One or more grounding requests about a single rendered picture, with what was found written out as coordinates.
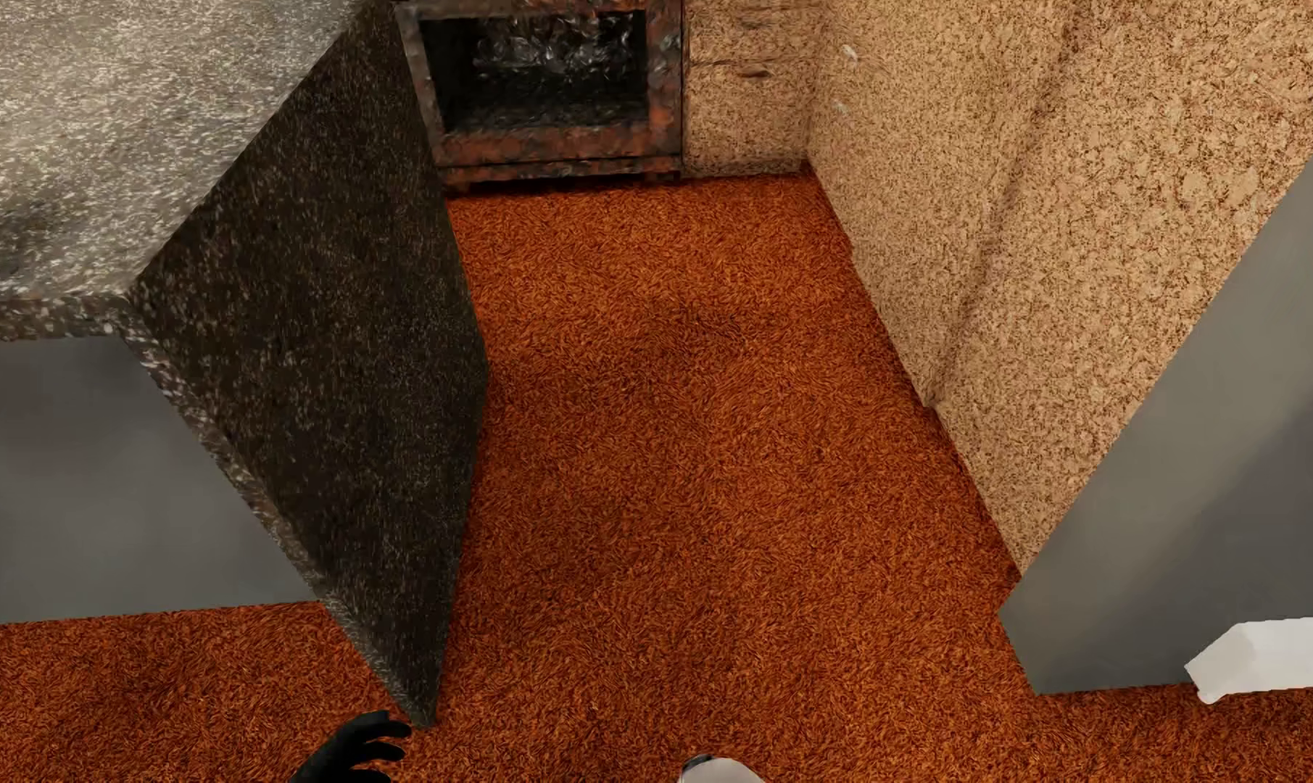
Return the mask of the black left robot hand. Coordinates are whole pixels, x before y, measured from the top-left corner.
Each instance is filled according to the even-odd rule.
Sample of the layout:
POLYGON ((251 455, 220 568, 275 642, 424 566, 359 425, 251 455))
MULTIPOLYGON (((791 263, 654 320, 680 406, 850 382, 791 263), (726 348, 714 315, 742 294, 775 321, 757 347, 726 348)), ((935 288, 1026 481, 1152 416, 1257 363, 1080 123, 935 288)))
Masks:
POLYGON ((288 783, 393 783, 390 774, 368 769, 376 762, 399 762, 404 750, 390 740, 407 740, 414 728, 387 709, 361 713, 339 727, 288 783))

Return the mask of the white robot foot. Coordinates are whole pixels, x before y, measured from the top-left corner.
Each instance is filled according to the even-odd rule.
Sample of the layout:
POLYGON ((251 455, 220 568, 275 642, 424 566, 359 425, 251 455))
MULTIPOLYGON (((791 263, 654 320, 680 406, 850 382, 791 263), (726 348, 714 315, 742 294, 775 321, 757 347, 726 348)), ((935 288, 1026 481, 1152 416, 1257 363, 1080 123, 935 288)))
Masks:
POLYGON ((700 754, 681 765, 678 783, 765 783, 741 761, 726 755, 700 754))

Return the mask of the speckled stone cabinet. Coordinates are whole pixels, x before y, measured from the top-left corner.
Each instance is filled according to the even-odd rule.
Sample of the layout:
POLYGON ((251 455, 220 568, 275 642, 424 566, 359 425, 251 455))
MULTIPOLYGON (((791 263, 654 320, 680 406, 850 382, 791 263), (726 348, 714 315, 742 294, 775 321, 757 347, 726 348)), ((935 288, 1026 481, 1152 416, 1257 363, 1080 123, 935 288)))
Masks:
POLYGON ((0 343, 119 338, 433 727, 488 360, 400 0, 0 0, 0 343))

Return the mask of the rusty metal open shelf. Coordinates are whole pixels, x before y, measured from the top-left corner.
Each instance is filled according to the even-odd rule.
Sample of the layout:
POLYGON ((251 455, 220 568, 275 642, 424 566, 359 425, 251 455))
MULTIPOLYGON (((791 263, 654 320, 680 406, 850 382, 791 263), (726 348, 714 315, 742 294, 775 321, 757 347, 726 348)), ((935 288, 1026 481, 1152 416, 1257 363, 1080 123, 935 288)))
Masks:
POLYGON ((674 181, 684 0, 393 0, 442 187, 674 181))

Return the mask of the white block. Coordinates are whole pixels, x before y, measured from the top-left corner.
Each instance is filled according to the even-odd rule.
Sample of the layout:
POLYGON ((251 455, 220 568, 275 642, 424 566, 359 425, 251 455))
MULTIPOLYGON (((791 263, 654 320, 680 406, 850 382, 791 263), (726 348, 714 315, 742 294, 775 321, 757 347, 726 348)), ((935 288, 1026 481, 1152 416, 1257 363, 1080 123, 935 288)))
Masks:
POLYGON ((1313 616, 1236 624, 1186 671, 1209 705, 1228 695, 1313 688, 1313 616))

